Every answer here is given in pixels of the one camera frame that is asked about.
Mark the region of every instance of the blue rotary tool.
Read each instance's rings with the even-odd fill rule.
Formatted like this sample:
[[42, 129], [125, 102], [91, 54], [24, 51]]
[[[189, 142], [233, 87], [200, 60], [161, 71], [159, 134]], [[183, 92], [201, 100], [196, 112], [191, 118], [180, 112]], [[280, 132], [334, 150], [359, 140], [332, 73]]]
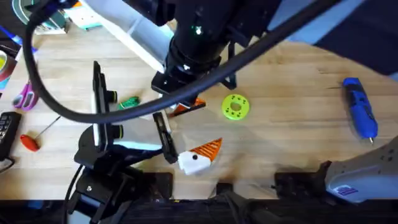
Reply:
[[362, 138], [370, 139], [373, 144], [378, 126], [361, 82], [358, 78], [345, 78], [343, 87], [356, 131]]

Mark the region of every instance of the wooden desk surface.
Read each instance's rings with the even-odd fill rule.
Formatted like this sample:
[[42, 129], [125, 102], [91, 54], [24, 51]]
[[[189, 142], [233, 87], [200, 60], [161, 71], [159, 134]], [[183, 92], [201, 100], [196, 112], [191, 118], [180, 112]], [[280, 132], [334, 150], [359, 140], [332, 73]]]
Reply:
[[[90, 112], [93, 61], [99, 61], [108, 89], [119, 99], [157, 96], [150, 89], [155, 71], [105, 29], [89, 32], [72, 26], [67, 35], [36, 39], [41, 77], [56, 99], [77, 111]], [[359, 77], [379, 123], [373, 146], [353, 134], [338, 86], [344, 77]], [[14, 110], [12, 99], [27, 81], [18, 63], [0, 99], [1, 111]], [[242, 121], [227, 120], [221, 102], [228, 94], [249, 99]], [[239, 71], [238, 88], [218, 85], [200, 95], [207, 107], [170, 120], [179, 147], [191, 149], [223, 138], [219, 158], [209, 171], [186, 176], [162, 156], [145, 161], [144, 170], [174, 173], [175, 198], [207, 198], [219, 179], [232, 180], [244, 197], [274, 198], [269, 188], [276, 170], [317, 170], [325, 160], [344, 160], [368, 152], [398, 133], [398, 83], [315, 47], [285, 42]], [[39, 100], [23, 115], [19, 133], [38, 133], [58, 115]], [[80, 134], [88, 124], [60, 119], [42, 136], [33, 153], [15, 141], [15, 166], [0, 175], [0, 199], [62, 199], [78, 164], [73, 161]]]

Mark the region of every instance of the orange piece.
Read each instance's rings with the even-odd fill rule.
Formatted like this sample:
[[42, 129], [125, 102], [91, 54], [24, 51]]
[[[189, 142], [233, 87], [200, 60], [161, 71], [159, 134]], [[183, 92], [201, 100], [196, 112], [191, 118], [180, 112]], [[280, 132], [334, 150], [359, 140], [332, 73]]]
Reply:
[[[191, 108], [196, 108], [200, 105], [206, 105], [206, 101], [204, 101], [200, 98], [197, 98], [197, 100], [195, 101], [195, 104]], [[186, 107], [182, 106], [181, 104], [178, 104], [178, 106], [174, 109], [173, 113], [170, 114], [170, 117], [174, 117], [174, 116], [176, 116], [176, 114], [182, 114], [183, 111], [190, 110], [191, 108], [186, 108]]]
[[19, 139], [21, 140], [21, 143], [32, 152], [37, 152], [40, 149], [35, 139], [32, 139], [30, 136], [27, 136], [26, 134], [21, 135]]
[[81, 4], [81, 2], [77, 2], [73, 7], [80, 7], [80, 6], [83, 6], [83, 5]]
[[209, 158], [211, 162], [213, 162], [213, 160], [217, 156], [218, 151], [221, 148], [222, 141], [223, 141], [223, 138], [219, 138], [217, 140], [206, 143], [202, 146], [191, 149], [190, 151], [194, 152], [196, 154], [199, 154], [201, 156], [205, 156], [205, 157]]

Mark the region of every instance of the green light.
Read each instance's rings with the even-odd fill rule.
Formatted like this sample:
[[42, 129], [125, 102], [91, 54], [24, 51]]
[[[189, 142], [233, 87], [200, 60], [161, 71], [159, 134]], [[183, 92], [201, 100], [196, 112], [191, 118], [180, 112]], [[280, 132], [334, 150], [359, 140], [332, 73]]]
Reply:
[[195, 32], [197, 35], [202, 35], [203, 31], [201, 29], [201, 26], [195, 26]]

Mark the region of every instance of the scissors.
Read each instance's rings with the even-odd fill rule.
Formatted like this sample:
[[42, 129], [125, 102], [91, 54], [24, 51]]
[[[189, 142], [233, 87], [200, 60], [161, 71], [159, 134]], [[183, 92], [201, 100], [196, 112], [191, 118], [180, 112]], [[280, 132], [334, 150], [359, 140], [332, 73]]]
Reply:
[[39, 96], [37, 96], [37, 94], [33, 91], [32, 84], [30, 84], [29, 81], [21, 93], [15, 97], [14, 101], [12, 101], [12, 104], [15, 108], [29, 111], [36, 105], [38, 99]]

